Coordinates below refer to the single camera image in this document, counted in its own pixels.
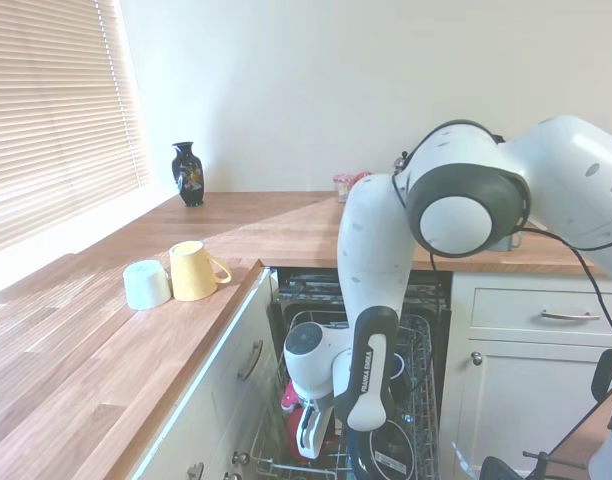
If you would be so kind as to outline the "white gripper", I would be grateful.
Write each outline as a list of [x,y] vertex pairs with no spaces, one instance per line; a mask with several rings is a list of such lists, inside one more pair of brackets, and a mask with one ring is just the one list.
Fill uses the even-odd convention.
[[298,452],[301,457],[315,460],[321,453],[333,416],[333,396],[302,402],[301,407],[296,431]]

